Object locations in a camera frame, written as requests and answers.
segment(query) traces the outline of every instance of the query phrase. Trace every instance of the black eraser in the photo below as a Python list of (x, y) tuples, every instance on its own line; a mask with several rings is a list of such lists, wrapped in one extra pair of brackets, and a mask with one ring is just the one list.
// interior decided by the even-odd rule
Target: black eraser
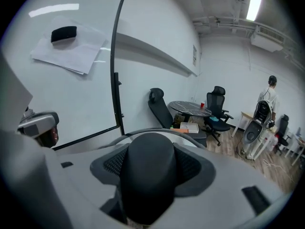
[(52, 31), (51, 42), (57, 42), (76, 37), (76, 26), (65, 26)]

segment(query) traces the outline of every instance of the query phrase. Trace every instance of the black office chair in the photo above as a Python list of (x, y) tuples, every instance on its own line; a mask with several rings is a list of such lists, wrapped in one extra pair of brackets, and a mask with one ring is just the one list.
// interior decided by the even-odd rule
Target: black office chair
[(287, 140), (291, 137), (287, 135), (287, 138), (284, 139), (284, 135), (288, 126), (288, 121), (289, 121), (289, 117), (287, 115), (284, 115), (281, 120), (280, 120), (280, 126), (278, 128), (277, 133), (275, 134), (275, 136), (278, 138), (278, 142), (274, 147), (274, 152), (276, 153), (277, 151), (280, 152), (280, 155), (282, 155), (282, 151), (280, 150), (280, 145), (283, 146), (288, 146), (288, 142)]
[(214, 90), (206, 95), (207, 108), (212, 111), (212, 116), (215, 116), (218, 119), (218, 121), (213, 121), (210, 117), (204, 118), (204, 122), (211, 128), (210, 130), (206, 130), (206, 132), (211, 133), (218, 142), (218, 146), (220, 146), (221, 143), (216, 135), (219, 137), (220, 133), (218, 132), (230, 130), (231, 127), (226, 122), (229, 118), (233, 119), (232, 116), (225, 114), (225, 112), (228, 112), (227, 110), (223, 110), (224, 95), (225, 89), (220, 86), (215, 86)]
[[(163, 128), (170, 129), (172, 125), (174, 128), (180, 128), (173, 123), (173, 117), (164, 102), (163, 96), (163, 90), (160, 88), (152, 88), (151, 93), (149, 94), (149, 108)], [(206, 133), (201, 129), (199, 129), (198, 133), (185, 134), (206, 147)]]

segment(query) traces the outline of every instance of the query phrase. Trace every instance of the white wall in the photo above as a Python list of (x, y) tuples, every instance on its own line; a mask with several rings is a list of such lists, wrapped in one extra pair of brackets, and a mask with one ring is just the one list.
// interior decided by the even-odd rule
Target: white wall
[[(116, 43), (115, 71), (122, 83), (120, 98), (125, 133), (161, 127), (148, 107), (151, 88), (163, 89), (166, 104), (174, 100), (190, 101), (194, 95), (201, 47), (193, 24), (176, 0), (125, 0), (118, 33), (161, 50), (194, 73), (189, 74), (152, 52)], [(196, 67), (193, 66), (193, 45), (197, 48)], [(85, 152), (108, 144), (119, 136), (120, 132), (114, 130), (57, 152)]]
[(269, 76), (275, 75), (278, 80), (275, 90), (280, 98), (277, 118), (288, 115), (290, 130), (294, 132), (300, 126), (304, 133), (305, 77), (302, 71), (279, 53), (250, 46), (247, 39), (207, 37), (201, 39), (201, 45), (196, 102), (206, 99), (206, 93), (215, 85), (224, 87), (224, 109), (234, 117), (228, 123), (237, 125), (241, 111), (254, 112), (259, 93), (268, 86)]

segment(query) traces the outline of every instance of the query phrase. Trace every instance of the white shirt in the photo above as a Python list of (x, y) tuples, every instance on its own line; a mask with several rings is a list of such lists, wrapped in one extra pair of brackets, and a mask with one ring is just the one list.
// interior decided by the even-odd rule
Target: white shirt
[(270, 104), (272, 112), (277, 113), (280, 103), (278, 95), (273, 88), (267, 87), (262, 90), (257, 101), (259, 102), (262, 100), (266, 100)]

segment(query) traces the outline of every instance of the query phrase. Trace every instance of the person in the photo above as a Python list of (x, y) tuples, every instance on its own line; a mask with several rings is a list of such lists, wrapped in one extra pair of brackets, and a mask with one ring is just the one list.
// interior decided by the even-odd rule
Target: person
[[(277, 83), (276, 77), (274, 75), (271, 75), (269, 77), (268, 83), (269, 83), (269, 86), (261, 91), (257, 102), (259, 102), (261, 100), (266, 100), (269, 103), (271, 110), (272, 110), (271, 119), (273, 121), (275, 121), (276, 113), (278, 112), (278, 108), (279, 108), (279, 98), (274, 89), (276, 86), (276, 83)], [(266, 131), (267, 131), (267, 129), (265, 127), (263, 127), (263, 130), (260, 133), (257, 140), (253, 144), (249, 144), (249, 145), (243, 147), (241, 153), (245, 154), (248, 152), (248, 154), (246, 156), (247, 159), (254, 158), (254, 154), (255, 154), (256, 150), (261, 145), (262, 141), (264, 140), (264, 138), (266, 136)]]

